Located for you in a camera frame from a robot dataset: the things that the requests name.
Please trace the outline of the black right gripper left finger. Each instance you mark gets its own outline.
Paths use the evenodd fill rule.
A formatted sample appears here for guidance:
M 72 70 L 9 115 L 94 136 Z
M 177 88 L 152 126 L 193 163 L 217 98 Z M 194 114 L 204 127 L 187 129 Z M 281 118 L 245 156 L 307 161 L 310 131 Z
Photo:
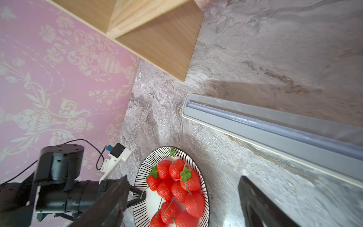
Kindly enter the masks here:
M 103 180 L 95 203 L 71 227 L 120 227 L 127 209 L 130 185 L 127 176 Z

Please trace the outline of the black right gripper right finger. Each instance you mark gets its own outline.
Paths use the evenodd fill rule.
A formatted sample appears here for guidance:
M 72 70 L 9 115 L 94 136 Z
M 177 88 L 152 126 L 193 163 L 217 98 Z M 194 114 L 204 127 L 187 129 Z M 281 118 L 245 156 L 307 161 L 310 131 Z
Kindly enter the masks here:
M 299 227 L 248 177 L 240 178 L 238 192 L 247 227 Z

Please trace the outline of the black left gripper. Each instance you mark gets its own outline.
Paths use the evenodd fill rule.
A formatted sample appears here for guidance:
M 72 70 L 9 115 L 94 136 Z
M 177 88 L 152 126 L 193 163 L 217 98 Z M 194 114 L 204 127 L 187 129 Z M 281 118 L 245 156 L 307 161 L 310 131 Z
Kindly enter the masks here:
M 44 147 L 37 168 L 20 183 L 1 185 L 1 226 L 29 227 L 33 217 L 42 221 L 48 215 L 73 223 L 97 200 L 99 181 L 78 181 L 84 147 L 62 144 Z M 127 208 L 138 203 L 130 185 Z

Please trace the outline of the glass plate of strawberries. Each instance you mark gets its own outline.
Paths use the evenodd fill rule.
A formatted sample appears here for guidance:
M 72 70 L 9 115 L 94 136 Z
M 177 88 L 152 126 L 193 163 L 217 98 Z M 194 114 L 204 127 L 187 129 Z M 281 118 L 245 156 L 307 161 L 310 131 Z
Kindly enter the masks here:
M 210 221 L 209 192 L 204 176 L 195 160 L 187 152 L 173 146 L 163 146 L 151 151 L 145 157 L 137 172 L 134 187 L 144 191 L 144 194 L 135 192 L 132 193 L 133 199 L 138 200 L 138 203 L 132 207 L 135 226 L 149 227 L 150 221 L 157 211 L 156 205 L 158 205 L 162 200 L 157 192 L 153 192 L 151 189 L 147 188 L 146 178 L 152 171 L 152 168 L 164 159 L 182 159 L 187 163 L 187 166 L 198 173 L 201 182 L 200 192 L 205 200 L 203 215 L 199 220 L 198 226 L 208 227 Z

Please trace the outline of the cream plastic wrap dispenser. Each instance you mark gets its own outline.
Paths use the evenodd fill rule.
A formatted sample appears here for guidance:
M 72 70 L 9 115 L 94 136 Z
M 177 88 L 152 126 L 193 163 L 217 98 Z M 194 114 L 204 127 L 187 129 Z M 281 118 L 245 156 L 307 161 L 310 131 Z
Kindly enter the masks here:
M 363 129 L 190 93 L 182 116 L 362 187 Z

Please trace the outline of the red strawberry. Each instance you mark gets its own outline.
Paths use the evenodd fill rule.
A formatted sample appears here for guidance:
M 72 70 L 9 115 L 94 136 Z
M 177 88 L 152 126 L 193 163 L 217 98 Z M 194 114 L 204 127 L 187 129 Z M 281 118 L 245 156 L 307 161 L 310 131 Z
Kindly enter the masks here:
M 195 218 L 202 218 L 205 206 L 205 199 L 200 192 L 195 191 L 191 194 L 187 194 L 184 205 L 188 214 Z

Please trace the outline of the wooden shelf unit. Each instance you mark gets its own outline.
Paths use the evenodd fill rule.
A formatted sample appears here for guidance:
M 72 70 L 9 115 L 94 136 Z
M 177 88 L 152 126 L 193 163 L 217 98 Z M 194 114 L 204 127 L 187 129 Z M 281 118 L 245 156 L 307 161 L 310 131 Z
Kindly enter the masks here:
M 164 73 L 185 81 L 204 18 L 195 1 L 50 3 Z

